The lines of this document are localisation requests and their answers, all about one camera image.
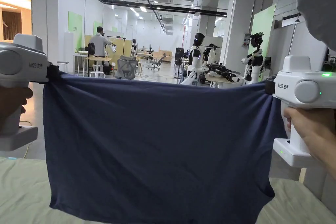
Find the wooden desk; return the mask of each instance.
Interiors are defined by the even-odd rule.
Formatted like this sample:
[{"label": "wooden desk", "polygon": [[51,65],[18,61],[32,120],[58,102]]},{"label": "wooden desk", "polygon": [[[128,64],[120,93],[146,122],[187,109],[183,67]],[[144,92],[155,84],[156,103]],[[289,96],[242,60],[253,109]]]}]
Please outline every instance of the wooden desk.
[{"label": "wooden desk", "polygon": [[210,82],[210,87],[215,87],[216,83],[234,84],[233,82],[229,82],[228,80],[226,80],[223,77],[214,77],[214,76],[210,76],[208,74],[205,74],[205,78],[206,78],[207,81]]},{"label": "wooden desk", "polygon": [[90,56],[90,57],[86,57],[86,60],[87,60],[87,76],[89,76],[89,61],[90,60],[96,60],[97,64],[98,64],[98,61],[110,61],[111,58]]}]

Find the cable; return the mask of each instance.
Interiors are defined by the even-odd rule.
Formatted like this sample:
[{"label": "cable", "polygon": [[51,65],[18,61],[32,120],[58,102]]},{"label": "cable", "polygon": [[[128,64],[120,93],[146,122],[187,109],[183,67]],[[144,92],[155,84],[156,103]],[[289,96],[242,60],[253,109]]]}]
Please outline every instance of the cable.
[{"label": "cable", "polygon": [[[28,121],[20,121],[20,123],[29,123],[30,126],[32,126],[32,123],[31,123],[31,122],[28,122]],[[30,143],[29,143],[28,146],[27,146],[27,150],[26,150],[26,153],[25,153],[25,155],[23,156],[23,158],[26,158],[27,153],[28,153],[28,150],[29,150],[29,146],[30,146]]]}]

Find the bed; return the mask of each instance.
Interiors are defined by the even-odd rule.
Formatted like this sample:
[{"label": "bed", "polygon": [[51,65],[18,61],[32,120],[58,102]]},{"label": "bed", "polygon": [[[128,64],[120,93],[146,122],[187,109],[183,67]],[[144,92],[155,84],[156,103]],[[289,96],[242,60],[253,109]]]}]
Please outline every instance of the bed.
[{"label": "bed", "polygon": [[[74,216],[49,208],[50,186],[44,160],[0,157],[0,223],[82,224]],[[298,181],[271,179],[276,197],[257,224],[336,223],[336,216]]]}]

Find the office chair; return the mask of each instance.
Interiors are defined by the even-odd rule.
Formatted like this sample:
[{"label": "office chair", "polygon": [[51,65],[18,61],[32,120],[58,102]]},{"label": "office chair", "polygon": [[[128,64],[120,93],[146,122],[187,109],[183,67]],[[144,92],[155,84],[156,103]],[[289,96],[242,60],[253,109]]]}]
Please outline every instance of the office chair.
[{"label": "office chair", "polygon": [[117,59],[118,69],[115,73],[116,79],[133,80],[136,77],[138,61],[136,57],[126,57],[124,55]]},{"label": "office chair", "polygon": [[164,58],[166,58],[166,54],[164,53],[163,56],[158,60],[156,61],[156,59],[154,60],[151,60],[150,63],[153,65],[152,67],[148,67],[148,69],[157,69],[158,71],[160,70],[160,68],[158,68],[159,66],[161,66],[162,64],[162,61]]}]

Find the table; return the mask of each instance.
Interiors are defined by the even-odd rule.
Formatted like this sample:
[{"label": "table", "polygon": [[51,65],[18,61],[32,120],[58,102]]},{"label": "table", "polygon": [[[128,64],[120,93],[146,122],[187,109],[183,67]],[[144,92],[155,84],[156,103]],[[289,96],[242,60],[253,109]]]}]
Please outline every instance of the table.
[{"label": "table", "polygon": [[90,57],[86,57],[87,60],[87,76],[89,77],[89,60],[95,60],[97,61],[97,68],[99,63],[101,64],[102,61],[110,61],[112,58],[107,58],[107,57],[96,57],[96,56],[90,56]]},{"label": "table", "polygon": [[87,53],[86,53],[86,54],[75,53],[73,56],[74,56],[74,59],[77,58],[77,76],[79,76],[79,58],[82,58],[82,59],[83,59],[83,76],[84,76],[84,71],[85,71],[85,58],[87,58]]},{"label": "table", "polygon": [[215,77],[205,74],[205,78],[210,82],[210,87],[215,87],[215,84],[217,83],[234,84],[233,82],[226,80],[224,77]]}]

